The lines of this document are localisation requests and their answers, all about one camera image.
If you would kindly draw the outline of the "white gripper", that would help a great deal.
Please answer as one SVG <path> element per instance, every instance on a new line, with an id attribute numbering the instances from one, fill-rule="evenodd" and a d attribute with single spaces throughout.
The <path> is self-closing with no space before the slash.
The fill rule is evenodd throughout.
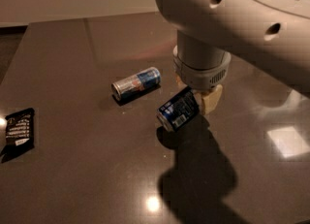
<path id="1" fill-rule="evenodd" d="M 221 83 L 227 77 L 231 60 L 229 52 L 210 46 L 174 47 L 177 86 L 185 87 L 186 84 L 195 89 L 194 97 L 202 115 L 216 109 L 223 92 Z"/>

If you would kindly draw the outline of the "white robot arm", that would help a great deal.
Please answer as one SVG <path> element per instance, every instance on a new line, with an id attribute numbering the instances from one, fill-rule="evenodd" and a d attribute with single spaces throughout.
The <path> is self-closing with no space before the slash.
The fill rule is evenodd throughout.
<path id="1" fill-rule="evenodd" d="M 216 108 L 232 55 L 309 94 L 309 0 L 155 1 L 177 30 L 175 71 L 202 113 Z"/>

